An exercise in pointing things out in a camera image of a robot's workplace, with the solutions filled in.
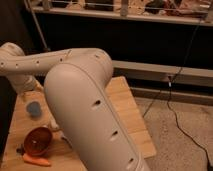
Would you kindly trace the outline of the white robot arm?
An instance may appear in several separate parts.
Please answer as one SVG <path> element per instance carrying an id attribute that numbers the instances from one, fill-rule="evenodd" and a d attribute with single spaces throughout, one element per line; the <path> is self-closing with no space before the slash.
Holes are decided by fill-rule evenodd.
<path id="1" fill-rule="evenodd" d="M 150 171 L 106 95 L 112 75 L 112 60 L 99 48 L 25 55 L 14 43 L 0 46 L 0 76 L 16 92 L 45 78 L 49 110 L 87 171 Z"/>

